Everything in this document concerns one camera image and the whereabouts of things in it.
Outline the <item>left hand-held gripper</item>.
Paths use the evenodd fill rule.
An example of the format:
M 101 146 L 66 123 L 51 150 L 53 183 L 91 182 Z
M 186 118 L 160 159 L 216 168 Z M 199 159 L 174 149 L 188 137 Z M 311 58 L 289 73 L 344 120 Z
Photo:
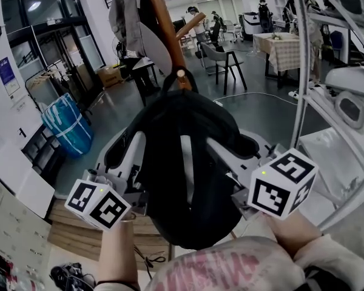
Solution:
M 137 175 L 143 163 L 146 136 L 125 129 L 107 150 L 105 171 L 87 169 L 77 179 L 64 207 L 91 226 L 108 231 L 128 213 L 145 215 L 148 194 Z

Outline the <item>black backpack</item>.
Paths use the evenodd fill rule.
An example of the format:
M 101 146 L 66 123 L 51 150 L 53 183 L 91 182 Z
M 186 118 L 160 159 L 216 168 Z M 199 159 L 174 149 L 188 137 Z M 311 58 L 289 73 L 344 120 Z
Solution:
M 235 183 L 206 141 L 212 138 L 239 157 L 241 133 L 233 116 L 197 89 L 170 91 L 175 79 L 165 79 L 162 94 L 130 126 L 146 136 L 137 181 L 161 235 L 175 246 L 201 250 L 227 236 L 241 218 L 231 198 Z

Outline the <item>wooden coat stand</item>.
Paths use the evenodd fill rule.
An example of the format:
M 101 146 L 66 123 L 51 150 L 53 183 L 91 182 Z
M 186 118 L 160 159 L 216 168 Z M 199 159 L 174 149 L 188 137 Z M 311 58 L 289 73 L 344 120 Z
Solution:
M 153 5 L 155 16 L 157 17 L 158 23 L 160 25 L 163 41 L 165 42 L 166 48 L 170 54 L 172 67 L 185 67 L 186 64 L 179 41 L 183 36 L 188 34 L 194 26 L 199 24 L 200 21 L 202 21 L 206 17 L 206 15 L 202 12 L 199 13 L 198 15 L 193 17 L 178 33 L 176 33 L 169 12 L 167 10 L 165 0 L 150 1 Z

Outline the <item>person's left forearm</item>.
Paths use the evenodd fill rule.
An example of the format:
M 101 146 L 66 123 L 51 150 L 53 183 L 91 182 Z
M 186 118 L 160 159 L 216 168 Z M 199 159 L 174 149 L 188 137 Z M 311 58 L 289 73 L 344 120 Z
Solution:
M 120 283 L 138 290 L 138 269 L 135 259 L 133 222 L 121 221 L 104 231 L 98 261 L 99 283 Z

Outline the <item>cardboard box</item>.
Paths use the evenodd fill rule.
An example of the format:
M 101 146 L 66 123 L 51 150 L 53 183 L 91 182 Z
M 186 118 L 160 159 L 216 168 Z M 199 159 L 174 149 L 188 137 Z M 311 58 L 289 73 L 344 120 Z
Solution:
M 104 86 L 109 88 L 111 86 L 122 84 L 124 79 L 118 67 L 105 66 L 97 71 L 97 74 Z

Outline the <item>black open shelf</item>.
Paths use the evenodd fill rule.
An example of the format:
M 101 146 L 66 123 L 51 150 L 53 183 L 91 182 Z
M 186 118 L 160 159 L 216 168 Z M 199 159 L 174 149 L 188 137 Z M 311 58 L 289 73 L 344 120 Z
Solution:
M 32 169 L 54 187 L 67 153 L 45 125 L 41 125 L 35 134 L 26 140 L 21 151 L 31 162 Z

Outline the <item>white metal shelving unit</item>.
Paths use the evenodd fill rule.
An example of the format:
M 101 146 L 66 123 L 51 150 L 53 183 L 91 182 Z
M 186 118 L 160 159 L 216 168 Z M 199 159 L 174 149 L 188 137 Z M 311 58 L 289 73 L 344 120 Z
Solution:
M 334 110 L 333 92 L 325 85 L 309 84 L 311 42 L 308 19 L 318 24 L 344 28 L 364 48 L 364 22 L 354 21 L 336 0 L 324 0 L 318 13 L 308 13 L 302 0 L 295 0 L 300 37 L 300 85 L 291 145 L 302 148 L 319 167 L 315 190 L 323 204 L 313 203 L 318 225 L 327 229 L 355 211 L 364 202 L 364 134 L 348 126 Z M 341 66 L 364 65 L 364 59 Z

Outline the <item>brown wooden step platform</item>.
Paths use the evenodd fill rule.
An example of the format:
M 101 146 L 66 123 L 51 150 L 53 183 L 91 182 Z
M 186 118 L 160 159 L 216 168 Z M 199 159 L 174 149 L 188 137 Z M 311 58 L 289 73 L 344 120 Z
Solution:
M 97 261 L 103 232 L 84 222 L 64 207 L 65 201 L 53 202 L 49 220 L 52 221 L 48 241 L 69 252 Z M 148 257 L 169 259 L 170 244 L 160 235 L 148 216 L 137 215 L 133 221 L 134 244 Z

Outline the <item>grey chair with black legs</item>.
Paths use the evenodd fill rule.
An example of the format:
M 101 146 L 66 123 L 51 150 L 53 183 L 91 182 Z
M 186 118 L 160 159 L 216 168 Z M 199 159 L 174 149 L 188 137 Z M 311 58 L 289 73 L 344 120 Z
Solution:
M 228 51 L 228 52 L 218 52 L 216 49 L 212 48 L 207 43 L 201 43 L 200 44 L 201 49 L 206 54 L 207 58 L 209 58 L 211 61 L 215 63 L 215 81 L 216 85 L 219 83 L 219 74 L 220 69 L 224 70 L 224 86 L 223 86 L 223 95 L 227 95 L 228 90 L 228 73 L 231 73 L 234 81 L 237 80 L 237 77 L 235 76 L 235 73 L 233 71 L 233 67 L 236 67 L 241 83 L 244 87 L 244 90 L 247 91 L 248 87 L 246 85 L 246 81 L 243 75 L 243 72 L 241 70 L 241 65 L 244 63 L 244 61 L 239 58 L 234 51 Z

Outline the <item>white cabinet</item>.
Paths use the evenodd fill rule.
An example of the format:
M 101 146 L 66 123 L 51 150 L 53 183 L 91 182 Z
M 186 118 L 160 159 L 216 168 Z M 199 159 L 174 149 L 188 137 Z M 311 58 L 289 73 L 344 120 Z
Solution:
M 11 143 L 0 146 L 0 180 L 26 207 L 41 218 L 46 217 L 55 191 Z

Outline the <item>table with checkered cloth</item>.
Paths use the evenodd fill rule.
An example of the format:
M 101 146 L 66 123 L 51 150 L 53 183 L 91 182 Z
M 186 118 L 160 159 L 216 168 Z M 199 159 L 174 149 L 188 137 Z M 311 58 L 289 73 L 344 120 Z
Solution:
M 288 71 L 300 71 L 299 37 L 287 32 L 253 35 L 254 52 L 266 55 L 265 77 L 277 80 L 280 89 L 285 85 Z

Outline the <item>cream sweatshirt with pink print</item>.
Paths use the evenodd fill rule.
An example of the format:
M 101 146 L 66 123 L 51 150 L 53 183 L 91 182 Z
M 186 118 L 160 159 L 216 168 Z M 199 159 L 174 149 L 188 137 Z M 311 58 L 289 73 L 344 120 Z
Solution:
M 363 291 L 364 260 L 321 236 L 295 255 L 259 236 L 185 254 L 167 263 L 144 291 Z

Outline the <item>black framed glass door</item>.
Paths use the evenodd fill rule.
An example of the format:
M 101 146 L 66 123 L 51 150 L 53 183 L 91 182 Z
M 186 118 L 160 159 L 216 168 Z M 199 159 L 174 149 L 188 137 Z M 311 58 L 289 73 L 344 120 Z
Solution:
M 105 66 L 80 0 L 1 0 L 17 68 L 25 80 L 61 61 L 86 107 L 101 93 L 97 71 Z

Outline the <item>black clothes rail with hangers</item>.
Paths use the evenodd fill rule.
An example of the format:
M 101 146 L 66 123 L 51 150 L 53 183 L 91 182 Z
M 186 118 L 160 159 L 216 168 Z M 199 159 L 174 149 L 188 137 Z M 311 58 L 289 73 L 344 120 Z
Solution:
M 89 116 L 93 113 L 80 101 L 79 94 L 75 93 L 73 80 L 72 73 L 64 71 L 63 63 L 57 61 L 28 77 L 25 80 L 25 89 L 40 113 L 43 113 L 52 102 L 68 93 L 86 122 L 92 125 Z

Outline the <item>blue wall poster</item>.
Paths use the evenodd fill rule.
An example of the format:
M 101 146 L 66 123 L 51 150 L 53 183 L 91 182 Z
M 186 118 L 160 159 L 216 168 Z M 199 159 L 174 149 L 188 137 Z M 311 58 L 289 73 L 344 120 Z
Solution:
M 0 79 L 8 96 L 12 99 L 15 92 L 20 88 L 8 57 L 0 60 Z

